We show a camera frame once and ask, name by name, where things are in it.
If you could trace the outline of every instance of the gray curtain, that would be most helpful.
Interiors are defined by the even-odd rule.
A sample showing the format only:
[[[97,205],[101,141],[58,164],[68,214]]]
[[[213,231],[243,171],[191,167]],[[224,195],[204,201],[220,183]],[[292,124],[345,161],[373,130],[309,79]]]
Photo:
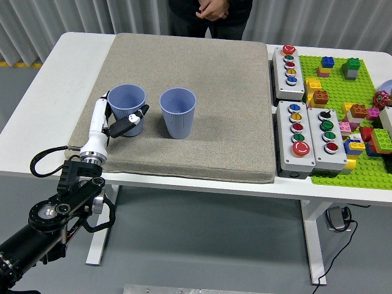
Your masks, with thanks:
[[[391,0],[254,0],[243,39],[392,53]],[[168,34],[167,0],[0,0],[0,59],[45,62],[65,32]]]

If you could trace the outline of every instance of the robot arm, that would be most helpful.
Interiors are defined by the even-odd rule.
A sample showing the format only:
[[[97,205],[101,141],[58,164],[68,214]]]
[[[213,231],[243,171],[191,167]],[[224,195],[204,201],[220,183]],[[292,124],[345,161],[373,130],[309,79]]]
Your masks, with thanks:
[[[52,173],[40,175],[35,170],[36,163],[53,151],[76,150],[74,146],[51,148],[36,155],[30,165],[33,175],[45,177],[62,169],[57,186],[57,194],[34,205],[29,213],[28,225],[0,244],[0,294],[12,293],[12,288],[25,272],[38,261],[47,264],[66,256],[67,244],[84,227],[88,232],[97,232],[115,223],[115,206],[105,195],[105,180],[101,178],[102,166],[106,163],[109,137],[116,138],[135,127],[146,114],[149,106],[144,105],[108,127],[111,115],[107,104],[107,94],[97,102],[92,115],[89,140],[80,149],[80,161],[65,160]],[[80,181],[80,177],[90,180]],[[102,206],[109,207],[109,221],[90,227],[87,218],[92,213],[100,213]],[[77,217],[71,229],[68,222]]]

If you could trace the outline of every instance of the blue plastic cup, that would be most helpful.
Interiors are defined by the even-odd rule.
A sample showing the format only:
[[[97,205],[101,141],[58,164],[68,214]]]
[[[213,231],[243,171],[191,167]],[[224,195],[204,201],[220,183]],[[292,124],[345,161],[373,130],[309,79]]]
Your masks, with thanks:
[[[132,84],[119,85],[113,88],[108,95],[108,103],[115,115],[116,120],[129,116],[139,110],[146,103],[146,93],[141,87]],[[134,137],[140,134],[145,119],[133,129],[124,133],[126,137]]]
[[[159,99],[170,136],[184,139],[189,136],[194,121],[196,96],[185,88],[165,91]]]

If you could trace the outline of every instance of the red lego brick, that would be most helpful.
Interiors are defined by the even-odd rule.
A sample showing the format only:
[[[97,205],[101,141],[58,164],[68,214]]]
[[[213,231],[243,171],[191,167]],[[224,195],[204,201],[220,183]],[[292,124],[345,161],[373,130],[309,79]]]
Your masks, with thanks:
[[[371,140],[371,133],[373,131],[372,127],[360,127],[360,133],[362,141],[369,142]]]

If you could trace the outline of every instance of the hands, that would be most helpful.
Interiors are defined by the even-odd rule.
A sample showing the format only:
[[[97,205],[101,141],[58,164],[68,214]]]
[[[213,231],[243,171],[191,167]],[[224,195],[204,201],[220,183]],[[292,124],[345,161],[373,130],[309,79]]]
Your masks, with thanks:
[[[198,0],[200,3],[200,12],[196,12],[199,18],[205,18],[209,21],[216,21],[220,18],[227,18],[230,4],[227,0]]]

